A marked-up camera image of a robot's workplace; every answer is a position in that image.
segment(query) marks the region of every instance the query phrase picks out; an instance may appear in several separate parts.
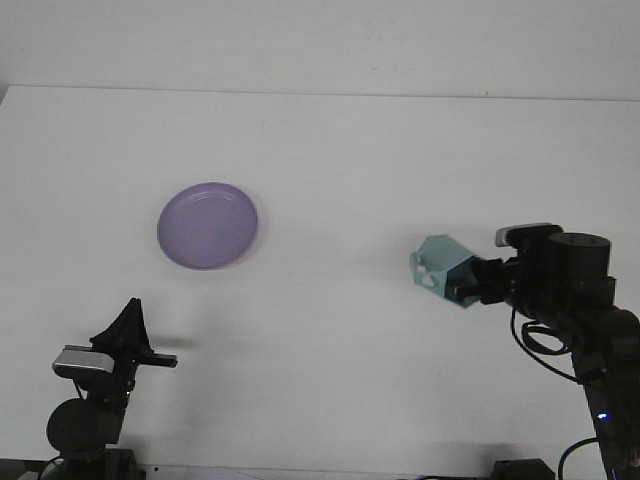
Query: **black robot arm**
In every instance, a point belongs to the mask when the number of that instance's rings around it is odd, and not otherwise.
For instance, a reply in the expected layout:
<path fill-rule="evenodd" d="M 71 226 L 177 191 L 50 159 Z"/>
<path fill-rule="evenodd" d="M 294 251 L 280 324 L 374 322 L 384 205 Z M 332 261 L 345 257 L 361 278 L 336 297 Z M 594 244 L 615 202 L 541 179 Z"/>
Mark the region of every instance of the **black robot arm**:
<path fill-rule="evenodd" d="M 49 419 L 47 437 L 64 459 L 56 479 L 138 480 L 143 476 L 133 452 L 105 447 L 118 442 L 138 366 L 175 367 L 178 360 L 151 349 L 137 298 L 90 341 L 91 347 L 67 345 L 53 363 L 54 372 L 73 380 L 79 394 L 86 391 L 84 398 L 59 405 Z"/>
<path fill-rule="evenodd" d="M 496 245 L 517 254 L 507 261 L 469 256 L 469 275 L 445 276 L 445 298 L 463 306 L 505 302 L 531 319 L 522 328 L 530 352 L 570 353 L 575 377 L 568 378 L 584 388 L 607 479 L 640 480 L 640 323 L 614 305 L 610 242 L 535 224 L 499 230 Z M 427 250 L 414 261 L 437 264 Z M 533 334 L 553 336 L 562 348 L 545 347 Z"/>

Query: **purple plate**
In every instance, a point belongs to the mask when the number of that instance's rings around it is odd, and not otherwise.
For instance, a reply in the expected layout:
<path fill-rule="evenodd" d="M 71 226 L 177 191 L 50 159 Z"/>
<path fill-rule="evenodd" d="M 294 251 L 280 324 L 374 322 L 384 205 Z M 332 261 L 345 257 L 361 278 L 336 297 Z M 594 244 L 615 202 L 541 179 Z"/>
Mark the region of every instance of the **purple plate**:
<path fill-rule="evenodd" d="M 245 253 L 258 229 L 251 199 L 226 183 L 201 183 L 169 201 L 158 220 L 158 242 L 174 262 L 209 270 Z"/>

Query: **black cable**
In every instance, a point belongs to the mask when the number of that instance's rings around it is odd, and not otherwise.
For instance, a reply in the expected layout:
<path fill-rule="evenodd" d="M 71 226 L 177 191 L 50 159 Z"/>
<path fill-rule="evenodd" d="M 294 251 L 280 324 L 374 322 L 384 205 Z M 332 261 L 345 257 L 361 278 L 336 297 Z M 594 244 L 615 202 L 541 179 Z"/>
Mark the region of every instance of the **black cable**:
<path fill-rule="evenodd" d="M 590 443 L 597 443 L 598 438 L 587 438 L 585 440 L 581 440 L 579 442 L 574 443 L 569 448 L 567 448 L 562 456 L 560 457 L 560 461 L 558 462 L 558 480 L 564 480 L 563 470 L 564 470 L 564 462 L 567 461 L 567 457 L 575 452 L 578 448 L 584 447 L 585 445 L 589 445 Z"/>
<path fill-rule="evenodd" d="M 529 350 L 524 343 L 522 343 L 522 340 L 520 340 L 520 338 L 518 337 L 518 334 L 516 333 L 516 307 L 515 307 L 515 303 L 516 302 L 514 302 L 514 306 L 513 306 L 512 310 L 511 310 L 511 335 L 513 336 L 513 339 L 516 341 L 518 346 L 524 351 L 524 353 L 529 355 L 531 358 L 533 358 L 536 362 L 538 362 L 540 365 L 542 365 L 547 370 L 551 370 L 556 375 L 560 375 L 561 377 L 566 378 L 567 380 L 571 380 L 574 383 L 579 383 L 578 379 L 576 377 L 574 377 L 572 375 L 569 375 L 568 373 L 565 373 L 565 372 L 563 372 L 561 370 L 558 370 L 555 367 L 552 367 L 547 362 L 545 362 L 540 357 L 538 357 L 535 353 L 533 353 L 531 350 Z"/>
<path fill-rule="evenodd" d="M 56 468 L 60 468 L 60 465 L 56 464 L 56 460 L 60 460 L 62 459 L 62 457 L 60 455 L 58 455 L 57 457 L 52 458 L 51 460 L 49 460 L 48 462 L 46 462 L 43 466 L 42 466 L 42 470 L 40 470 L 40 472 L 38 473 L 38 476 L 36 477 L 36 480 L 42 480 L 42 474 L 44 473 L 44 471 L 47 469 L 47 467 L 51 464 L 53 464 Z"/>
<path fill-rule="evenodd" d="M 76 387 L 76 392 L 78 392 L 78 396 L 84 400 L 84 397 L 82 396 L 82 390 L 80 390 L 80 385 L 78 384 L 78 382 L 76 380 L 73 381 L 73 385 Z"/>

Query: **cable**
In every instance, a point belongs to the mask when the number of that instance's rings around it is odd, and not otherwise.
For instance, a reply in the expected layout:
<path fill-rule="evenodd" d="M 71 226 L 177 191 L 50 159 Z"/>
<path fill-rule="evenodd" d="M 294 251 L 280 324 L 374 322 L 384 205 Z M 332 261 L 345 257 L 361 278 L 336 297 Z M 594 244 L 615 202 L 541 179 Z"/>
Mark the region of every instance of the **cable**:
<path fill-rule="evenodd" d="M 558 462 L 558 480 L 564 480 L 564 477 L 563 477 L 564 462 L 566 462 L 567 457 L 569 455 L 571 455 L 580 447 L 589 445 L 590 443 L 597 443 L 597 442 L 598 442 L 597 437 L 587 438 L 586 440 L 581 440 L 577 443 L 574 443 L 569 448 L 567 448 L 562 454 L 562 456 L 560 457 L 560 461 Z"/>
<path fill-rule="evenodd" d="M 533 358 L 536 362 L 538 362 L 540 365 L 542 365 L 547 370 L 551 370 L 556 375 L 560 375 L 561 377 L 566 378 L 567 380 L 571 380 L 574 383 L 579 383 L 578 379 L 576 377 L 574 377 L 572 375 L 569 375 L 568 373 L 565 373 L 565 372 L 563 372 L 561 370 L 558 370 L 555 367 L 552 367 L 547 362 L 545 362 L 540 357 L 538 357 L 535 353 L 533 353 L 531 350 L 529 350 L 524 343 L 522 343 L 522 340 L 520 340 L 520 338 L 518 337 L 518 334 L 516 333 L 516 307 L 515 307 L 515 305 L 516 305 L 516 302 L 513 302 L 513 308 L 511 309 L 511 335 L 513 336 L 513 339 L 516 341 L 518 346 L 524 351 L 524 353 L 529 355 L 531 358 Z"/>
<path fill-rule="evenodd" d="M 52 458 L 51 460 L 49 460 L 48 462 L 46 462 L 43 466 L 42 466 L 42 470 L 40 470 L 40 472 L 38 473 L 38 476 L 36 477 L 36 480 L 42 480 L 42 475 L 44 474 L 44 471 L 47 469 L 47 467 L 51 464 L 53 464 L 56 468 L 60 468 L 60 465 L 56 464 L 56 460 L 61 460 L 62 457 L 60 455 L 58 455 L 57 457 Z"/>
<path fill-rule="evenodd" d="M 78 384 L 77 380 L 73 381 L 73 385 L 76 387 L 76 392 L 78 392 L 78 396 L 84 400 L 84 397 L 82 396 L 82 390 L 80 390 L 80 385 Z"/>

